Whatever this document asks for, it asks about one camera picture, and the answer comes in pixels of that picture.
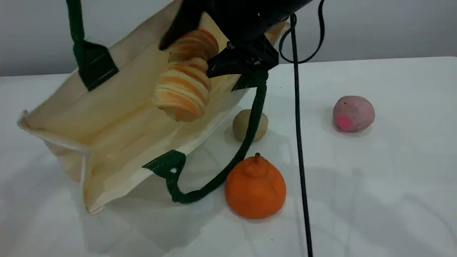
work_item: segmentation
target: pink ball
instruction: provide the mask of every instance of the pink ball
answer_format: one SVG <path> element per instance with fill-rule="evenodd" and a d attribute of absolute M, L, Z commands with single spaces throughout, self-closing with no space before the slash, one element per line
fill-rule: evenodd
<path fill-rule="evenodd" d="M 345 132 L 358 132 L 368 128 L 374 117 L 373 105 L 361 96 L 344 96 L 333 108 L 335 124 Z"/>

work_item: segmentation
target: fruit stem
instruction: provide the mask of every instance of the fruit stem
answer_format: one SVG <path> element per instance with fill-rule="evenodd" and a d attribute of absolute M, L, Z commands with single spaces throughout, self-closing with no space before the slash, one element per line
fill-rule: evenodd
<path fill-rule="evenodd" d="M 259 157 L 260 157 L 260 154 L 259 153 L 255 153 L 254 155 L 254 162 L 257 163 L 259 161 Z"/>

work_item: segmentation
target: orange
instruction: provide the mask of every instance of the orange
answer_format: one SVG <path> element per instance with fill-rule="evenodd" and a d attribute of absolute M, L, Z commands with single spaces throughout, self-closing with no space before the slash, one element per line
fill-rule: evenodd
<path fill-rule="evenodd" d="M 229 173 L 225 199 L 236 214 L 248 219 L 264 219 L 282 208 L 286 183 L 279 170 L 256 153 Z"/>

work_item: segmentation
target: striped bread roll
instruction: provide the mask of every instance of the striped bread roll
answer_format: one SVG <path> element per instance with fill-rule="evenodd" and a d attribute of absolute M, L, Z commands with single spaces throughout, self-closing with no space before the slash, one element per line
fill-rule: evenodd
<path fill-rule="evenodd" d="M 193 58 L 168 66 L 157 80 L 154 103 L 175 121 L 192 122 L 203 117 L 209 101 L 208 64 Z"/>
<path fill-rule="evenodd" d="M 199 28 L 173 44 L 169 61 L 187 61 L 194 57 L 208 61 L 218 53 L 219 44 L 216 38 L 209 31 Z"/>

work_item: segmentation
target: black cable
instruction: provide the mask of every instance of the black cable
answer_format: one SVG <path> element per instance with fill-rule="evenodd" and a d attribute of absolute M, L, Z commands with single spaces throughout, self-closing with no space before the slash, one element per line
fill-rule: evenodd
<path fill-rule="evenodd" d="M 324 0 L 321 0 L 318 7 L 318 16 L 319 16 L 319 27 L 320 27 L 320 39 L 319 45 L 316 51 L 306 58 L 303 61 L 298 61 L 298 54 L 297 54 L 297 39 L 295 35 L 295 26 L 297 24 L 297 16 L 292 14 L 290 16 L 290 23 L 291 27 L 286 33 L 281 37 L 279 41 L 279 54 L 281 57 L 289 63 L 293 63 L 294 69 L 294 77 L 295 77 L 295 128 L 297 134 L 297 149 L 298 149 L 298 167 L 300 170 L 300 184 L 302 186 L 302 202 L 303 202 L 303 217 L 305 220 L 305 233 L 306 233 L 306 247 L 308 250 L 308 257 L 313 257 L 313 243 L 311 240 L 311 226 L 309 223 L 309 212 L 308 212 L 308 197 L 306 195 L 306 181 L 305 181 L 305 169 L 303 164 L 303 148 L 302 148 L 302 132 L 300 126 L 300 83 L 298 81 L 298 64 L 306 63 L 311 60 L 316 53 L 319 51 L 322 43 L 324 42 L 325 37 L 325 24 L 324 24 L 324 16 L 323 16 L 323 9 Z M 292 54 L 293 54 L 293 61 L 287 59 L 282 54 L 282 44 L 284 43 L 284 39 L 286 39 L 287 35 L 292 33 Z"/>

